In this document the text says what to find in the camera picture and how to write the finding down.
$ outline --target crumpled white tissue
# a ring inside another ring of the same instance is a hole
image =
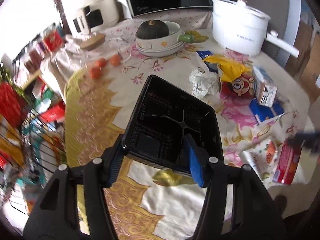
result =
[[[199,99],[206,94],[215,95],[220,91],[220,78],[214,72],[201,73],[196,69],[191,72],[189,81],[193,83],[192,95]]]

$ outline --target yellow plastic bag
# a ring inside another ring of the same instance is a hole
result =
[[[18,165],[24,166],[23,154],[20,147],[20,134],[11,127],[0,114],[0,150],[10,155]]]
[[[221,72],[219,71],[219,76],[221,81],[232,83],[233,80],[240,77],[243,72],[250,72],[251,69],[247,68],[245,65],[235,61],[234,59],[226,58],[221,54],[214,54],[206,57],[203,61],[209,63],[220,64]]]

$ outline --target black plastic tray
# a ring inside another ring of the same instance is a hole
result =
[[[123,137],[124,149],[151,166],[190,174],[183,136],[191,134],[210,156],[223,160],[214,109],[162,78],[150,75]]]

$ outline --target blue package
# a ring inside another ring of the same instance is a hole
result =
[[[197,58],[198,62],[200,63],[200,65],[202,66],[202,68],[205,71],[215,72],[218,74],[218,64],[217,63],[210,63],[207,61],[202,61],[203,59],[205,59],[206,57],[208,57],[210,55],[213,55],[213,53],[209,50],[202,50],[202,51],[196,52],[196,58]]]
[[[249,108],[259,124],[267,119],[271,119],[284,113],[279,101],[275,101],[272,107],[267,107],[259,105],[257,99],[255,98],[250,102]]]

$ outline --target green pumpkin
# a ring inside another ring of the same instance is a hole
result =
[[[158,39],[168,35],[168,26],[159,20],[150,20],[142,23],[136,33],[136,37],[143,40]]]

